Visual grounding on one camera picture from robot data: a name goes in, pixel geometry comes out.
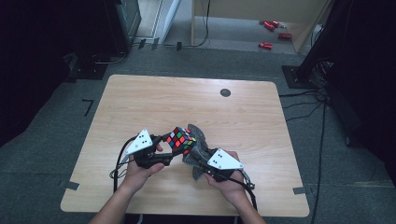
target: rubik's cube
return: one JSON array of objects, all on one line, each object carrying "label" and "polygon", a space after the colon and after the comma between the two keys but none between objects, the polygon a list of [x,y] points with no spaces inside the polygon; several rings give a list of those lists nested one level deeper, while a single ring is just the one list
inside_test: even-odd
[{"label": "rubik's cube", "polygon": [[166,139],[166,142],[172,149],[180,148],[184,146],[183,154],[187,155],[189,151],[195,146],[197,140],[189,129],[176,127]]}]

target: white triangular bracket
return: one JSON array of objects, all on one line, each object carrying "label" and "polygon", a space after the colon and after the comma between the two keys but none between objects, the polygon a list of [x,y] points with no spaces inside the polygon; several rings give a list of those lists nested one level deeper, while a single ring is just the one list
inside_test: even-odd
[{"label": "white triangular bracket", "polygon": [[128,146],[125,150],[125,155],[130,155],[136,151],[142,150],[146,147],[151,147],[152,141],[149,137],[149,132],[146,129],[143,129],[142,132],[136,137],[136,139],[132,142],[131,145]]},{"label": "white triangular bracket", "polygon": [[218,148],[216,153],[207,161],[207,164],[219,170],[243,169],[244,164],[232,157],[226,151]]}]

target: wooden tabletop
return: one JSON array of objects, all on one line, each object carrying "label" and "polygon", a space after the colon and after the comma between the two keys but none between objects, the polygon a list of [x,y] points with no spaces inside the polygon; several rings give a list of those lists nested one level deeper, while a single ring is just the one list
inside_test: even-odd
[{"label": "wooden tabletop", "polygon": [[[220,94],[231,92],[229,97]],[[266,217],[306,217],[305,194],[276,85],[184,77],[113,75],[92,121],[61,207],[98,212],[110,198],[122,145],[143,129],[162,135],[176,126],[198,126],[209,147],[236,151],[256,185],[259,213]],[[165,152],[170,147],[161,143]],[[205,178],[195,182],[191,167],[173,158],[136,193],[128,213],[233,216],[235,209]]]}]

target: tape strip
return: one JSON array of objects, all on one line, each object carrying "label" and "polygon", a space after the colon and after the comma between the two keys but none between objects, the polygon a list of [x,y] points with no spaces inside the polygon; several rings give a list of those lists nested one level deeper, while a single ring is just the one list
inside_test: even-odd
[{"label": "tape strip", "polygon": [[181,42],[177,42],[176,51],[181,50]]},{"label": "tape strip", "polygon": [[73,190],[78,190],[79,184],[78,184],[78,183],[75,183],[75,182],[68,181],[68,180],[62,180],[62,181],[59,183],[58,186],[59,186],[59,188],[61,188],[61,189],[73,189]]},{"label": "tape strip", "polygon": [[157,37],[154,39],[154,43],[152,43],[152,48],[151,50],[155,50],[158,47],[158,41],[160,41],[160,38]]},{"label": "tape strip", "polygon": [[306,193],[304,187],[294,188],[293,192],[294,192],[294,194],[305,194]]},{"label": "tape strip", "polygon": [[139,49],[142,49],[143,47],[145,47],[146,44],[146,39],[142,39],[139,43]]}]

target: gray carpet floor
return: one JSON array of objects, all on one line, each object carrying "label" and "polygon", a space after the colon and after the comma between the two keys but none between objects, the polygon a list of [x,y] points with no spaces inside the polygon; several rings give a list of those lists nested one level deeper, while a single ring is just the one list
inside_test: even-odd
[{"label": "gray carpet floor", "polygon": [[[111,64],[103,80],[62,83],[29,128],[0,148],[0,223],[87,223],[94,214],[66,213],[60,208],[64,189],[58,185],[73,172],[95,109],[113,74],[203,77],[273,81],[279,94],[290,90],[281,65],[299,65],[303,56],[222,49],[159,46],[133,48]],[[93,106],[87,116],[89,102]],[[312,95],[281,98],[283,106],[315,102]],[[285,118],[309,114],[316,105],[284,109]],[[265,217],[268,223],[310,223],[315,198],[315,223],[395,223],[396,189],[382,161],[365,148],[345,145],[345,136],[332,107],[325,107],[320,193],[317,195],[320,106],[310,117],[288,121],[311,214],[308,217]]]}]

